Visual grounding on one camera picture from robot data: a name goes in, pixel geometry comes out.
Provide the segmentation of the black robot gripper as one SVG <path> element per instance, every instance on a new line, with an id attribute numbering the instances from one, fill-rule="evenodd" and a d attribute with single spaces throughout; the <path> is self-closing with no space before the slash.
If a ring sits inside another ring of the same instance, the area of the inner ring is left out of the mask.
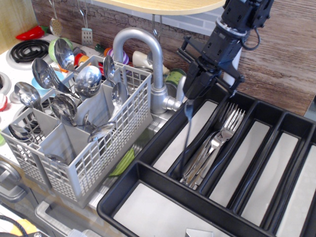
<path id="1" fill-rule="evenodd" d="M 188 99 L 203 96 L 216 83 L 229 95 L 234 95 L 244 76 L 233 72 L 232 60 L 242 46 L 245 31 L 229 27 L 223 21 L 217 21 L 207 43 L 203 44 L 189 36 L 178 48 L 178 54 L 189 63 L 184 84 L 184 94 Z M 229 86 L 223 80 L 224 72 L 235 77 L 235 83 Z"/>

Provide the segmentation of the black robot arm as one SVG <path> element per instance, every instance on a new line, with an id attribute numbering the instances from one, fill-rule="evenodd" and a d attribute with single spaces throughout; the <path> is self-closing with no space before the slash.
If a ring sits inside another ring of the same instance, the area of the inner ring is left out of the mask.
<path id="1" fill-rule="evenodd" d="M 183 87 L 188 99 L 202 96 L 216 83 L 224 87 L 227 94 L 235 93 L 244 82 L 244 76 L 234 68 L 233 60 L 242 48 L 257 48 L 245 43 L 250 32 L 258 31 L 270 18 L 272 5 L 271 0 L 228 0 L 206 43 L 191 36 L 184 37 L 178 53 L 189 62 Z"/>

